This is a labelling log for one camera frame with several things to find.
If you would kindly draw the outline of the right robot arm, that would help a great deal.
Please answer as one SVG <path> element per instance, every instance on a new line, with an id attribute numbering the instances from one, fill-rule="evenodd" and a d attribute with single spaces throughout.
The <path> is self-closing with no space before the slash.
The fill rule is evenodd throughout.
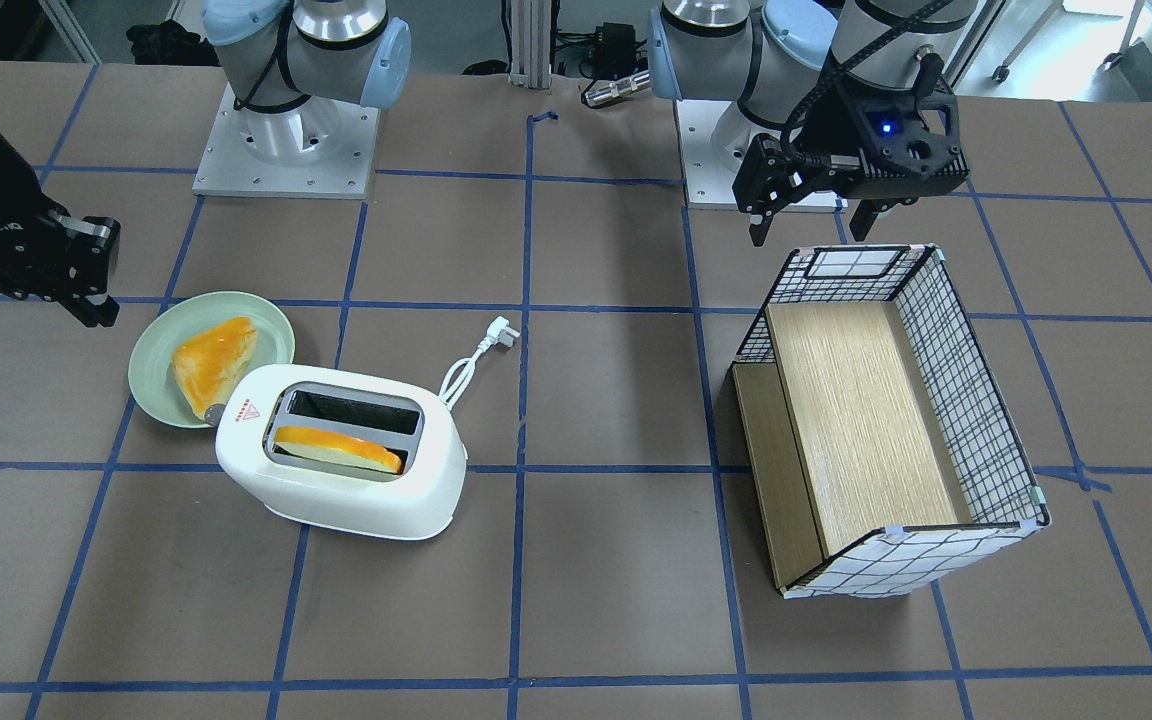
<path id="1" fill-rule="evenodd" d="M 410 26 L 382 1 L 206 1 L 227 76 L 195 190 L 276 199 L 364 199 L 381 109 L 402 94 Z M 122 228 L 51 200 L 0 132 L 0 293 L 109 327 Z"/>

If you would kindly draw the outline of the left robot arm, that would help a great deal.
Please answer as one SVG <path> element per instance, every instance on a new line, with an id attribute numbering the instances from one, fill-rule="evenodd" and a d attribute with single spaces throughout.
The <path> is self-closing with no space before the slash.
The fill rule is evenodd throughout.
<path id="1" fill-rule="evenodd" d="M 945 78 L 973 1 L 664 1 L 647 67 L 657 96 L 728 101 L 750 126 L 732 183 L 755 247 L 805 197 L 854 200 L 863 241 L 884 211 L 969 177 Z"/>

